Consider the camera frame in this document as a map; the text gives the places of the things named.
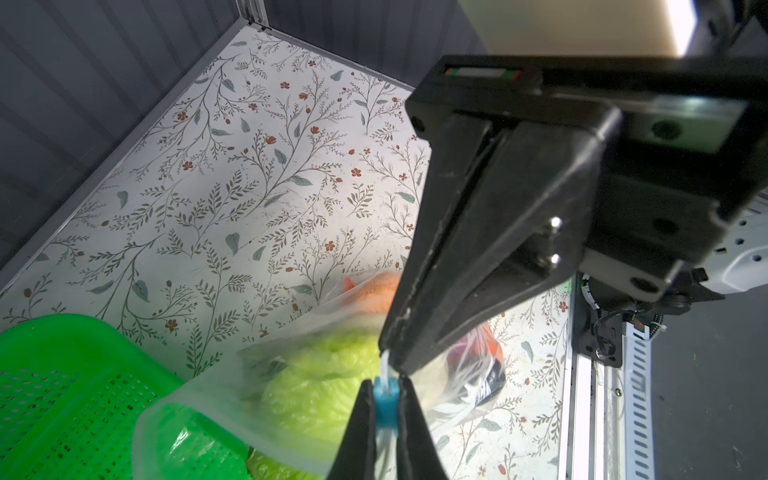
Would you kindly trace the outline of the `green plastic basket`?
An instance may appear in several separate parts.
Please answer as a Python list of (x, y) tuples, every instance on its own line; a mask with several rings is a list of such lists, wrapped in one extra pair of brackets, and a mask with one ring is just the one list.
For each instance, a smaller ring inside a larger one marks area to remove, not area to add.
[(107, 323), (58, 314), (1, 335), (1, 476), (131, 479), (140, 415), (181, 386)]

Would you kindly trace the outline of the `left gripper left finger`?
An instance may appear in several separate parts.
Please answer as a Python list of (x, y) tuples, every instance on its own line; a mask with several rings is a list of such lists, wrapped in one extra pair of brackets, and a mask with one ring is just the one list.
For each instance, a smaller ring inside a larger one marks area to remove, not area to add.
[(377, 459), (374, 385), (364, 380), (327, 480), (374, 480)]

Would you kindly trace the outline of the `red tomato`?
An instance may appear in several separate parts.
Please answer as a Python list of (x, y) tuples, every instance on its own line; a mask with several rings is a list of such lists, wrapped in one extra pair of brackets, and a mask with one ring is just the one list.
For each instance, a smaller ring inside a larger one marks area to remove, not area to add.
[(505, 358), (502, 346), (494, 336), (488, 322), (485, 322), (478, 327), (478, 343), (476, 344), (476, 350), (483, 355), (492, 357), (501, 366), (504, 366)]

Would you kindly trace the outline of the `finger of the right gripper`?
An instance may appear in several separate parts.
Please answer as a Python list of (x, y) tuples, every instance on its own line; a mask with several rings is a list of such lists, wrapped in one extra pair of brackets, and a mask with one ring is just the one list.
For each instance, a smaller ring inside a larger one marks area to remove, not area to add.
[[(506, 227), (491, 250), (509, 255), (488, 278), (487, 292), (502, 293), (506, 309), (577, 271), (622, 257), (622, 239), (599, 209), (601, 166), (621, 127), (618, 119), (602, 119), (584, 126), (522, 121), (496, 128), (508, 135), (489, 165), (486, 199), (495, 209), (490, 219)], [(412, 375), (439, 354), (390, 353), (389, 362)]]
[(506, 224), (490, 219), (490, 163), (507, 132), (489, 119), (453, 114), (431, 140), (411, 253), (379, 339), (392, 354), (439, 354), (506, 309), (488, 278), (508, 257), (493, 242)]

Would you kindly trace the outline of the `clear zip top bag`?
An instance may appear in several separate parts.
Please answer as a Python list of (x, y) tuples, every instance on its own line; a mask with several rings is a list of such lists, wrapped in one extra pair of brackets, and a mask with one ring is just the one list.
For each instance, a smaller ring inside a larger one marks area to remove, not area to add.
[(137, 479), (442, 479), (448, 431), (493, 407), (504, 356), (481, 325), (404, 386), (378, 337), (399, 276), (345, 278), (274, 338), (143, 413)]

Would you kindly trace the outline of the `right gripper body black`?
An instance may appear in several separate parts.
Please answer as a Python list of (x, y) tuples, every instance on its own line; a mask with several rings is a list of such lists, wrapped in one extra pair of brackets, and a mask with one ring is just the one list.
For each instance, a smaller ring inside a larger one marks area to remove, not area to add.
[(453, 114), (496, 128), (620, 120), (599, 209), (623, 254), (580, 272), (643, 302), (705, 260), (767, 185), (763, 59), (448, 55), (406, 111), (431, 153)]

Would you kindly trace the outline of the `napa cabbage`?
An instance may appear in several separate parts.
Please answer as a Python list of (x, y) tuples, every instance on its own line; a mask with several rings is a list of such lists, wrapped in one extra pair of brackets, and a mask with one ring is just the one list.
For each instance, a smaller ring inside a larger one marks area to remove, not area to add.
[(315, 332), (240, 354), (244, 400), (263, 438), (246, 460), (254, 479), (322, 479), (344, 436), (361, 383), (379, 371), (378, 335)]

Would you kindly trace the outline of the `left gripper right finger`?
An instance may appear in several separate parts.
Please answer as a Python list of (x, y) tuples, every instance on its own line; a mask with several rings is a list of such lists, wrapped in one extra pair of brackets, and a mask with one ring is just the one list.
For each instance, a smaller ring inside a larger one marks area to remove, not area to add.
[(399, 480), (447, 480), (410, 378), (398, 378), (396, 472)]

